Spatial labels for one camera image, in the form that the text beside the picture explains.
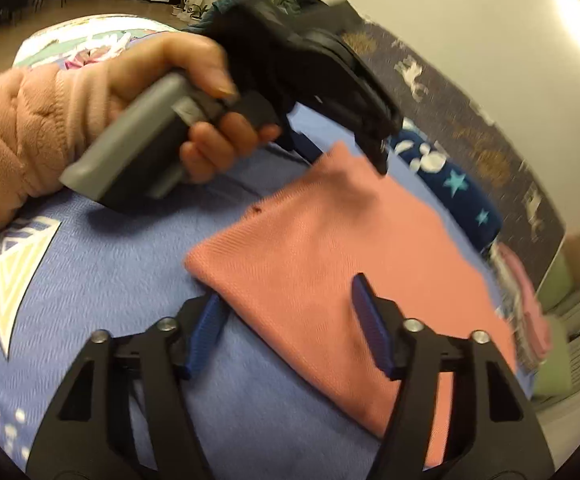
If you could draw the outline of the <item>peach quilted sleeve forearm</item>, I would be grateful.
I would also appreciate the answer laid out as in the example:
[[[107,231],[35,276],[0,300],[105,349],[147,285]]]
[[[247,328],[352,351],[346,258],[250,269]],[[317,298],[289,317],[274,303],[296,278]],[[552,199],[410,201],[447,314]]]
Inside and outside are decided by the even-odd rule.
[[[111,122],[109,64],[0,73],[0,229],[30,197],[55,193],[60,174]]]

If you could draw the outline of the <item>person's left hand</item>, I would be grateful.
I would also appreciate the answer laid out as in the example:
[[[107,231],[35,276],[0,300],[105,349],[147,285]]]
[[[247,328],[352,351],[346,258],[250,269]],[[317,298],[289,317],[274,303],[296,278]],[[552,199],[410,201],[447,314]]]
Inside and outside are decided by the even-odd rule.
[[[227,171],[281,133],[275,124],[253,126],[226,106],[239,99],[224,50],[213,40],[188,32],[163,32],[106,63],[110,119],[119,117],[142,92],[171,72],[187,79],[186,97],[175,104],[190,120],[179,158],[191,183],[204,183]]]

